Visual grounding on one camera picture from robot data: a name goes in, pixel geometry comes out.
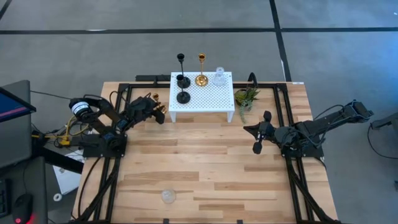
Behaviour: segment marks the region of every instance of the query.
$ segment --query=white paper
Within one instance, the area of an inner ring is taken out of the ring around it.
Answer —
[[[66,154],[65,156],[84,163],[85,160],[83,156],[81,156],[82,154],[83,151],[77,150],[75,152]],[[54,168],[55,176],[57,177],[58,185],[60,186],[62,195],[65,195],[79,187],[80,176],[81,176],[80,174],[62,169],[61,167],[57,166],[52,166],[52,167]]]

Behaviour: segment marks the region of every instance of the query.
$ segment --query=wooden tabletop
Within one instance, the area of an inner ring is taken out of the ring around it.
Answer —
[[[119,83],[104,83],[101,96],[118,89]],[[287,83],[294,121],[312,119],[304,85]],[[136,88],[132,99],[148,92],[158,93],[168,108],[168,88]],[[272,113],[272,124],[278,127],[274,94],[260,89],[253,109],[246,112],[247,125],[262,120],[265,110]],[[287,124],[283,95],[280,93],[284,121]],[[262,143],[260,155],[252,152],[254,138],[243,130],[239,108],[231,123],[225,113],[180,113],[171,123],[154,118],[130,129],[126,155],[121,160],[112,222],[115,223],[294,223],[294,210],[285,161],[279,148]],[[105,124],[110,120],[101,117]],[[95,158],[85,162],[81,186]],[[86,208],[98,192],[101,159],[88,179],[82,200]],[[304,158],[308,188],[326,214],[337,218],[325,168],[315,159]],[[174,203],[166,204],[161,191],[173,189]],[[299,194],[303,218],[304,202]],[[76,197],[73,215],[77,216]],[[104,197],[101,217],[105,217],[108,195]]]

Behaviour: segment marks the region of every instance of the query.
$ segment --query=computer mouse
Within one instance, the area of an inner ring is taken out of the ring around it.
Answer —
[[[25,224],[30,220],[32,215],[33,196],[31,194],[23,194],[17,198],[12,207],[12,217],[14,222]]]

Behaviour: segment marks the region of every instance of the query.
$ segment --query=white pegboard shelf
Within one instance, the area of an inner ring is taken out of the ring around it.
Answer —
[[[173,122],[175,122],[176,113],[206,112],[227,112],[228,122],[231,122],[232,115],[235,112],[231,72],[224,72],[226,83],[223,86],[213,84],[215,72],[203,72],[209,79],[206,86],[198,86],[195,83],[195,78],[200,75],[200,72],[184,72],[184,76],[191,81],[191,85],[184,89],[191,96],[191,100],[186,104],[181,104],[177,101],[177,94],[181,92],[176,79],[179,74],[181,72],[172,72],[170,77],[169,113]]]

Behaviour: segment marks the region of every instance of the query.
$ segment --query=table leg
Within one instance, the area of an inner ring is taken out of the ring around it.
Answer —
[[[234,112],[235,111],[229,111],[227,112],[227,116],[228,116],[228,122],[230,123],[232,121],[232,117],[234,116]]]
[[[169,114],[170,114],[170,117],[172,119],[172,122],[175,123],[177,112],[169,111]]]

